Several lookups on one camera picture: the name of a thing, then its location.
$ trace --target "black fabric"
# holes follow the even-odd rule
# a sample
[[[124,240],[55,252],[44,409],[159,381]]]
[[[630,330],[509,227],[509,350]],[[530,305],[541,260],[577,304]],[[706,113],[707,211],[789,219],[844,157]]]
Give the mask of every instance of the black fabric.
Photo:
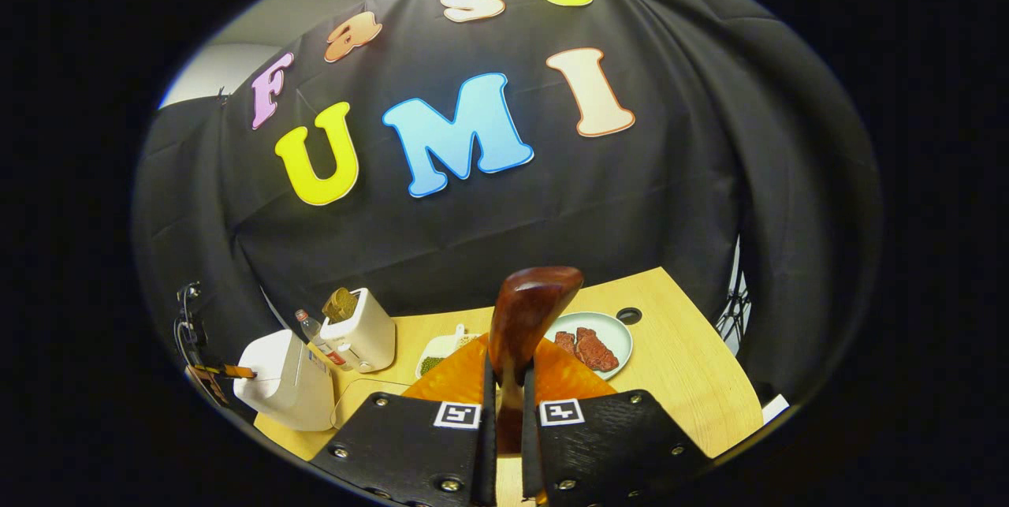
[[[211,342],[232,360],[277,327],[260,285],[293,321],[340,286],[367,287],[404,315],[491,305],[500,281],[527,267],[576,267],[591,286],[661,266],[714,320],[742,234],[753,311],[740,362],[778,392],[807,388],[858,325],[880,240],[869,140],[828,69],[750,0],[503,1],[501,15],[459,24],[439,0],[366,0],[278,53],[295,62],[258,130],[250,83],[275,58],[207,112],[192,146],[172,153],[174,166],[145,155],[138,196],[186,199],[176,210],[152,200],[136,208],[139,220],[184,217],[174,235],[134,228],[151,304],[174,296],[169,279],[205,281],[208,329],[221,328]],[[362,11],[375,13],[381,32],[326,63],[328,33]],[[571,90],[545,61],[581,46],[603,52],[606,79],[637,117],[630,129],[576,133]],[[459,86],[490,72],[508,76],[504,96],[533,162],[487,175],[474,149],[462,181],[435,161],[447,188],[411,197],[402,144],[382,113],[420,98],[451,119]],[[314,119],[341,101],[360,175],[344,198],[311,206],[273,146],[307,126],[313,168],[331,175]],[[177,130],[160,121],[169,114],[152,133]]]

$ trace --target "wooden table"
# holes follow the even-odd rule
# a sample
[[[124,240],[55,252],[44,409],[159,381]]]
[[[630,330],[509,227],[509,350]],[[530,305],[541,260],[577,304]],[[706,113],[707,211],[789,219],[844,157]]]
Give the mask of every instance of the wooden table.
[[[627,365],[609,379],[618,392],[645,389],[708,457],[716,457],[763,425],[760,400],[743,369],[717,332],[704,319],[680,287],[666,274],[653,269],[584,288],[565,313],[594,311],[615,315],[634,306],[642,320],[628,326],[634,350]],[[332,367],[336,395],[342,396],[336,415],[349,417],[374,391],[401,393],[417,381],[415,368],[427,342],[450,335],[456,324],[467,333],[489,330],[492,307],[422,316],[394,317],[397,322],[397,358],[391,367],[369,374],[343,372]],[[358,380],[372,380],[351,385]],[[260,414],[255,427],[303,460],[323,448],[336,429],[299,432]],[[497,504],[516,507],[522,502],[522,465],[518,455],[497,463]]]

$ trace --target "steak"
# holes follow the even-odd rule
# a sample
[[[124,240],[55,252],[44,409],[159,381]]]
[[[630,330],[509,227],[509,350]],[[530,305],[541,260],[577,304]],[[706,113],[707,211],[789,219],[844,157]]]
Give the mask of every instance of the steak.
[[[574,334],[568,333],[566,331],[558,331],[554,335],[554,342],[561,346],[561,349],[565,349],[568,353],[574,356]]]
[[[616,369],[621,365],[613,352],[595,335],[594,329],[578,328],[578,342],[575,343],[574,357],[588,366],[588,369],[603,373]]]

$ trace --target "white wall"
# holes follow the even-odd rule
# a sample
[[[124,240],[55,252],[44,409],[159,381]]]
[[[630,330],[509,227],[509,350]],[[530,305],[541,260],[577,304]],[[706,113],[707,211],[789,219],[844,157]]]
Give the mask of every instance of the white wall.
[[[204,46],[176,78],[160,107],[217,95],[222,87],[224,94],[229,95],[279,49],[281,46],[257,43]]]

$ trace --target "blue letter m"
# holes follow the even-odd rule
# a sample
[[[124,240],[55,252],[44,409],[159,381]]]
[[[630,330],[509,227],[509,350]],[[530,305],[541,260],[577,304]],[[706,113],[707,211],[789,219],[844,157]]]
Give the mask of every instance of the blue letter m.
[[[476,167],[492,174],[533,160],[533,148],[519,138],[504,102],[503,74],[483,74],[465,80],[459,88],[455,120],[449,122],[425,101],[411,99],[394,106],[381,122],[400,133],[414,181],[410,195],[422,198],[443,190],[448,177],[435,170],[436,156],[460,180],[469,178],[473,138],[480,141]]]

